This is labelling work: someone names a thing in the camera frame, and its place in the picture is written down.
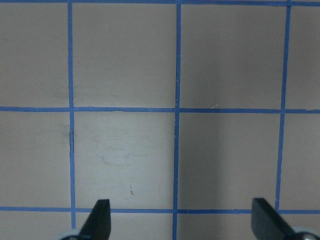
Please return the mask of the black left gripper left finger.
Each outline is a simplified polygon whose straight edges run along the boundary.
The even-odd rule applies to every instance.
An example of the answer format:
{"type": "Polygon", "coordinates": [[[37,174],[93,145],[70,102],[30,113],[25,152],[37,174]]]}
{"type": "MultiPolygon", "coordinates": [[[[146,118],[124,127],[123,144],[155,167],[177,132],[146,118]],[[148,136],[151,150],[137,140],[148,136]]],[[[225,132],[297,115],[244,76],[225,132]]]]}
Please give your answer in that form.
{"type": "Polygon", "coordinates": [[[81,240],[108,240],[111,235],[109,199],[99,199],[79,232],[81,240]]]}

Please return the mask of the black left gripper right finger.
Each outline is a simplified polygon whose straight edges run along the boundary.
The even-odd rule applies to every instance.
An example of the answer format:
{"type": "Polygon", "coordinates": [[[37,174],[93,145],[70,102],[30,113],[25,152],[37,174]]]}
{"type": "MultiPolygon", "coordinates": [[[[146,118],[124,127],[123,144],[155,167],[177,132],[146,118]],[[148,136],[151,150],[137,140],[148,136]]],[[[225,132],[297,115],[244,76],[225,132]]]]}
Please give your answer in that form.
{"type": "Polygon", "coordinates": [[[293,228],[264,198],[252,199],[251,230],[257,240],[289,240],[296,235],[293,228]]]}

